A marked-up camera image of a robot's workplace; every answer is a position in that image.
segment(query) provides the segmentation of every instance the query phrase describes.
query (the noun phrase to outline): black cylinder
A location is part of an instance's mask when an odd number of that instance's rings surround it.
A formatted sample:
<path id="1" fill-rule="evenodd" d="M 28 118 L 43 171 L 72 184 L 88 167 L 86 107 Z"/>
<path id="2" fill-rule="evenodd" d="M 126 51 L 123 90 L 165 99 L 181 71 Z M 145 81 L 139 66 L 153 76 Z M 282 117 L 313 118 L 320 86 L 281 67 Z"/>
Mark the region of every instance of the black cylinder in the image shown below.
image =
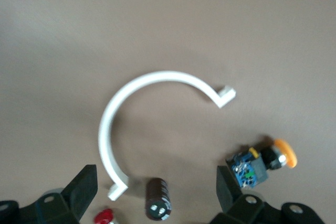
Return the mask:
<path id="1" fill-rule="evenodd" d="M 172 211 L 166 181 L 152 178 L 146 185 L 146 215 L 151 220 L 165 220 Z"/>

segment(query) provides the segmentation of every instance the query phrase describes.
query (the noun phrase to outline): red button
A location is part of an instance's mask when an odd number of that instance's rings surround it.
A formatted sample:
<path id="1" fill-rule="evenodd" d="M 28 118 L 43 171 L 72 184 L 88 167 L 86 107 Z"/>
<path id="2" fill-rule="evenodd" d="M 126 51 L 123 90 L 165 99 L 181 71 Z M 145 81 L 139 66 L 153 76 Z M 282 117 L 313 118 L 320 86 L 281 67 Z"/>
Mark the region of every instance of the red button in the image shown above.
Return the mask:
<path id="1" fill-rule="evenodd" d="M 109 224 L 113 221 L 113 212 L 112 209 L 105 209 L 94 218 L 95 224 Z"/>

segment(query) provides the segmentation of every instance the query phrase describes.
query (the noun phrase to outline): yellow plastic piece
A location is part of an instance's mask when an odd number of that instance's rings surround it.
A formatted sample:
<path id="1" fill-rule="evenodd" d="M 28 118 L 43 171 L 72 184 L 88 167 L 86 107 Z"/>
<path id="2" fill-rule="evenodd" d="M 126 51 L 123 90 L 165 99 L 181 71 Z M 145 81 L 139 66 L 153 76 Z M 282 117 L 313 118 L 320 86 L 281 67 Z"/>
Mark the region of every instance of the yellow plastic piece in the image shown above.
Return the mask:
<path id="1" fill-rule="evenodd" d="M 259 157 L 258 152 L 253 147 L 251 147 L 248 151 L 252 153 L 252 155 L 253 155 L 254 158 L 258 158 Z"/>
<path id="2" fill-rule="evenodd" d="M 294 168 L 298 164 L 298 159 L 292 147 L 283 139 L 275 139 L 274 145 L 278 147 L 282 154 L 286 157 L 287 166 Z"/>

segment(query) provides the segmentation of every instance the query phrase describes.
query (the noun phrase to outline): white curved object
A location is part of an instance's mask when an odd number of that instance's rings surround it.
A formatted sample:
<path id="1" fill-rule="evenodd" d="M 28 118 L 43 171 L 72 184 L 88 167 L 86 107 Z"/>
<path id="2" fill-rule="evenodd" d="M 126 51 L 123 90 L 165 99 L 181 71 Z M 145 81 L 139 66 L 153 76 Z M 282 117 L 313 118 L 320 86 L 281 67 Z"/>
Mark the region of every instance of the white curved object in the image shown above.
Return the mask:
<path id="1" fill-rule="evenodd" d="M 99 153 L 101 160 L 109 176 L 114 181 L 114 185 L 110 188 L 108 193 L 108 196 L 111 200 L 118 199 L 124 193 L 124 191 L 127 190 L 129 181 L 126 174 L 122 172 L 119 165 L 117 164 L 112 151 L 110 134 L 114 116 L 121 104 L 131 94 L 147 85 L 163 81 L 176 81 L 189 84 L 204 92 L 214 103 L 216 103 L 219 108 L 223 107 L 236 96 L 236 91 L 229 86 L 226 86 L 219 93 L 216 93 L 213 88 L 211 88 L 201 79 L 187 73 L 176 71 L 159 71 L 148 73 L 132 80 L 122 87 L 107 105 L 100 121 L 98 135 Z"/>

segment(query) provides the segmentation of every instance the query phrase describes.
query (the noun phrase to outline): red object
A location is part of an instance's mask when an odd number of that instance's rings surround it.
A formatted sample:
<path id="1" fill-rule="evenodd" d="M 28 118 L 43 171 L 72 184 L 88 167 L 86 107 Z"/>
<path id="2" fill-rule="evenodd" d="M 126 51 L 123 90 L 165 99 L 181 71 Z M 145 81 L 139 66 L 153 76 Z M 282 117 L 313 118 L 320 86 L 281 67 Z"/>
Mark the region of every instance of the red object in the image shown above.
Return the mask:
<path id="1" fill-rule="evenodd" d="M 111 221 L 113 221 L 113 211 L 110 208 L 103 210 L 94 218 L 95 224 L 109 224 Z"/>

